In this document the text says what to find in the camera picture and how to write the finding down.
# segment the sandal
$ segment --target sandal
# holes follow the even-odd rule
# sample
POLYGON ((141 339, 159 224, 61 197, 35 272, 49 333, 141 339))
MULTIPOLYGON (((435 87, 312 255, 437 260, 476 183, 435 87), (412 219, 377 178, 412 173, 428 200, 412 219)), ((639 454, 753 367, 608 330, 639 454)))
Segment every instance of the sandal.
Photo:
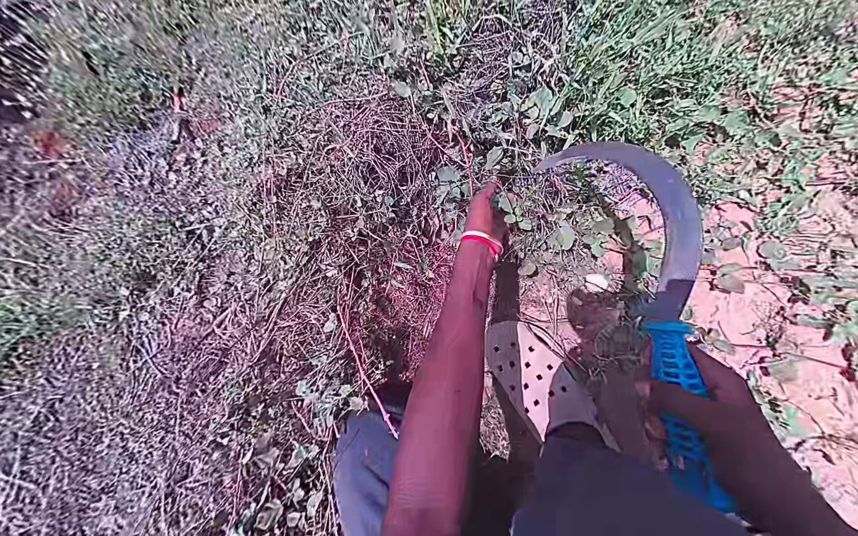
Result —
POLYGON ((591 395, 572 378, 564 350, 549 346, 550 336, 537 335, 534 324, 506 322, 485 333, 485 360, 512 407, 543 443, 545 435, 567 422, 584 422, 602 433, 607 445, 614 439, 598 423, 591 395))

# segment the wrist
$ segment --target wrist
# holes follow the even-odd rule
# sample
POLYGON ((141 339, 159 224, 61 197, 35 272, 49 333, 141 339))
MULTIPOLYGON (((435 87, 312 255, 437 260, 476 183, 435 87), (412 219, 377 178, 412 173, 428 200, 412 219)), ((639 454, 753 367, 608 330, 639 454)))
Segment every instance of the wrist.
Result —
POLYGON ((458 257, 479 261, 495 262, 496 255, 492 248, 483 241, 463 239, 459 242, 458 257))

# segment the forearm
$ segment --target forearm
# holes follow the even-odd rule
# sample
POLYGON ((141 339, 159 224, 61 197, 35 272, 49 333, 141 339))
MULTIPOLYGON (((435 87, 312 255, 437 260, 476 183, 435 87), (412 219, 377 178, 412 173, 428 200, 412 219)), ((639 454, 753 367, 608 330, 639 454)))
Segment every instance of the forearm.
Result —
POLYGON ((493 256, 461 244, 406 406, 384 534, 459 532, 482 411, 485 312, 493 256))

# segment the pink bangle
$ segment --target pink bangle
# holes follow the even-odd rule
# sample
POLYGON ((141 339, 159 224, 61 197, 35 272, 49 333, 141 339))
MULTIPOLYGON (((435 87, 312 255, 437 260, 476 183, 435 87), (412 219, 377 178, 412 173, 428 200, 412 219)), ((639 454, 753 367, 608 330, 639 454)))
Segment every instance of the pink bangle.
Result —
POLYGON ((495 260, 499 260, 499 245, 495 244, 488 238, 482 238, 476 235, 463 235, 462 238, 459 238, 459 242, 461 242, 462 240, 475 240, 477 242, 482 242, 483 244, 487 245, 490 250, 492 250, 492 255, 495 256, 495 260))

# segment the leg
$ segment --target leg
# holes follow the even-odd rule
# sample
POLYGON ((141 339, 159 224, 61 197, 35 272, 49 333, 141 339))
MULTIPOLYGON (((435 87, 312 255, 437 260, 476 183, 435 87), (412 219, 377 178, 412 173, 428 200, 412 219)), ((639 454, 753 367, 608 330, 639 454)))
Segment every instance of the leg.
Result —
POLYGON ((744 535, 662 474, 606 446, 583 422, 548 434, 535 489, 515 515, 514 534, 744 535))
MULTIPOLYGON (((387 384, 379 399, 399 429, 408 385, 387 384)), ((389 506, 389 482, 399 446, 375 409, 352 415, 337 440, 333 487, 346 536, 378 536, 389 506)))

